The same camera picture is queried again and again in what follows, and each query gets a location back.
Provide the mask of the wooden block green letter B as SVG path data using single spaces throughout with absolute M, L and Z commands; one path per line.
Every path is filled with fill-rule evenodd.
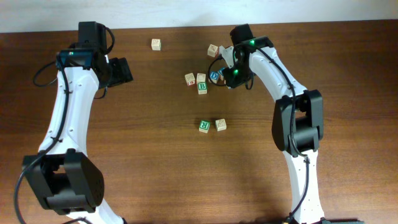
M 197 83 L 197 89 L 199 95 L 207 94 L 208 86 L 205 82 Z

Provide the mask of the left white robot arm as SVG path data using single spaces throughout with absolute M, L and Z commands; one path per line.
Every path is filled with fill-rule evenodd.
M 104 177 L 88 159 L 86 135 L 98 72 L 106 56 L 67 49 L 56 56 L 57 96 L 47 134 L 36 155 L 25 156 L 22 171 L 42 208 L 85 223 L 125 223 L 104 199 Z

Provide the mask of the wooden block green letter R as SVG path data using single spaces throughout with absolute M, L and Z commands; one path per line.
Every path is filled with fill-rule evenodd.
M 201 120 L 200 124 L 199 124 L 199 128 L 198 128 L 199 132 L 208 133 L 209 129 L 210 129 L 210 125 L 211 125 L 211 123 L 209 121 Z

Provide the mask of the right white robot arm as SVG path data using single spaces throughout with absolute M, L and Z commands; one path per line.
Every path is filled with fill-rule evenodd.
M 259 77 L 275 102 L 272 137 L 282 151 L 292 190 L 287 222 L 318 223 L 324 218 L 317 180 L 317 157 L 323 137 L 323 98 L 301 85 L 280 61 L 266 37 L 234 40 L 221 52 L 228 67 L 226 85 L 236 88 Z

